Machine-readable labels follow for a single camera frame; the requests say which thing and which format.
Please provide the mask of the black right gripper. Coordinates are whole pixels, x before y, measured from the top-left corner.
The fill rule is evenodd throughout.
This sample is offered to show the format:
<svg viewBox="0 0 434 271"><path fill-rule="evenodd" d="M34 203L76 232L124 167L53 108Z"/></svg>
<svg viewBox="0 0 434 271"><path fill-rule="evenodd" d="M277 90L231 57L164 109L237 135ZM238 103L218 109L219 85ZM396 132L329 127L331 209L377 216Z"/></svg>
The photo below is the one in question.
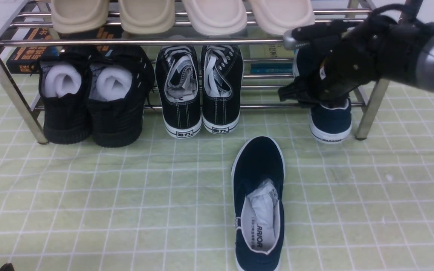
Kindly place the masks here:
<svg viewBox="0 0 434 271"><path fill-rule="evenodd" d="M289 30L285 45L310 46L321 57L308 76L278 89L280 102L296 101L302 108L337 100L356 88L380 79L424 89L417 72L425 66L434 22L413 19L400 24L383 14L370 14L360 23L335 20Z"/></svg>

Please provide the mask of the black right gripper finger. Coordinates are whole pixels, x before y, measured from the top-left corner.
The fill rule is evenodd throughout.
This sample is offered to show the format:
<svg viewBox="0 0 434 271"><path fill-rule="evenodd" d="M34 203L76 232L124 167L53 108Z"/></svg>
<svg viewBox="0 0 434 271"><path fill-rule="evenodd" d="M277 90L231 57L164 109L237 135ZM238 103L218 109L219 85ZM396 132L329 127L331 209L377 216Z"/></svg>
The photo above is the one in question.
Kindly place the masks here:
<svg viewBox="0 0 434 271"><path fill-rule="evenodd" d="M6 263L0 267L0 271L15 271L12 263Z"/></svg>

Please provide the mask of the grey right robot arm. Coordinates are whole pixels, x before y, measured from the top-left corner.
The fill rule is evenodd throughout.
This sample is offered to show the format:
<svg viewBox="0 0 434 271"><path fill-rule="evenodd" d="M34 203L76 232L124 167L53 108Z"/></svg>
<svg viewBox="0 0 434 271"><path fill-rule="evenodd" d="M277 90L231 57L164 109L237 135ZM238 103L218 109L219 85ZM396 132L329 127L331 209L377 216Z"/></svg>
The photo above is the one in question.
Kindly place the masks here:
<svg viewBox="0 0 434 271"><path fill-rule="evenodd" d="M69 145L93 135L100 146L127 146L142 131L144 102L157 84L167 130L192 137L205 127L227 134L240 115L243 56L236 40L189 40L162 46L155 65L137 44L114 43L108 55L88 42L34 60L46 115L45 137ZM336 144L351 131L351 91L387 79L434 92L434 22L399 24L370 13L363 22L333 20L289 30L294 81L278 90L281 101L309 108L310 130ZM277 271L284 241L284 158L277 142L255 137L231 168L235 261L240 271Z"/></svg>

